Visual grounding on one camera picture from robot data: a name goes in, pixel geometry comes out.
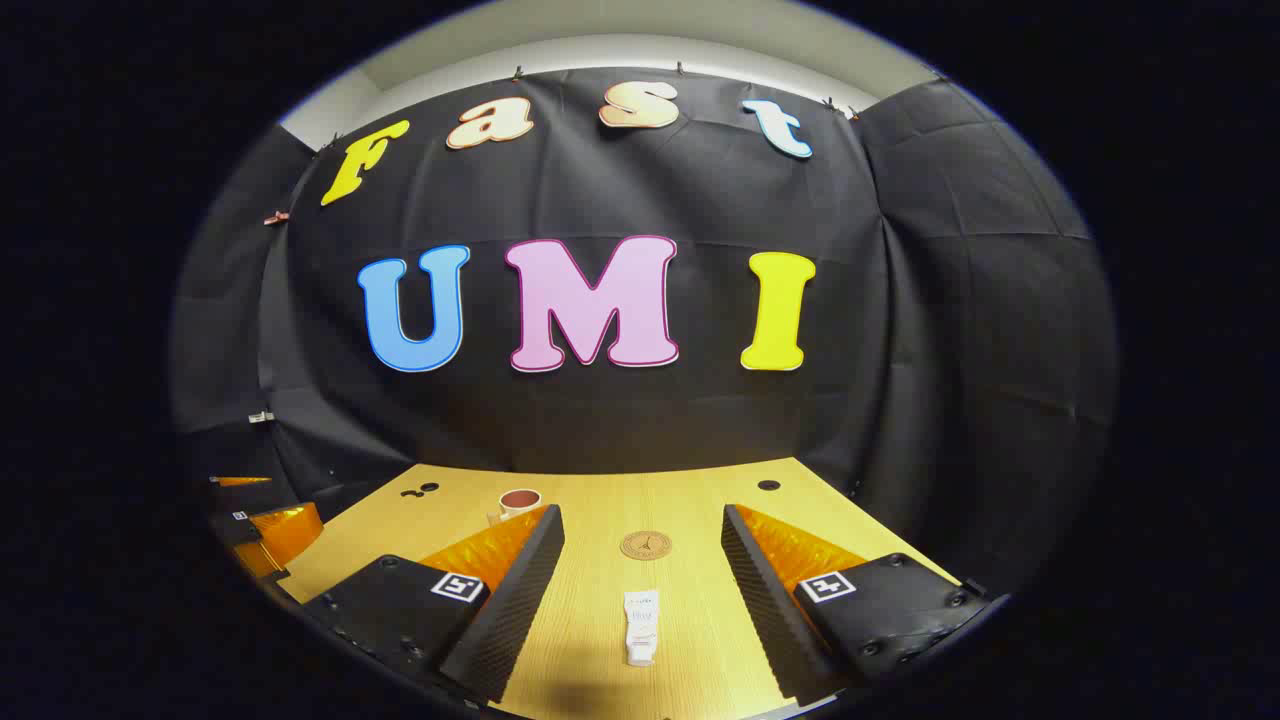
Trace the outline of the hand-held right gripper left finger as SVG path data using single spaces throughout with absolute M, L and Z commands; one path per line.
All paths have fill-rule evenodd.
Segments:
M 403 683 L 499 703 L 563 544 L 540 506 L 422 561 L 383 555 L 301 609 Z

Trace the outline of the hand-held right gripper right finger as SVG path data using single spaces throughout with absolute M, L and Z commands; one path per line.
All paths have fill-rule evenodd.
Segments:
M 801 705 L 900 685 L 991 615 L 984 591 L 910 553 L 864 559 L 740 503 L 721 544 L 781 692 Z

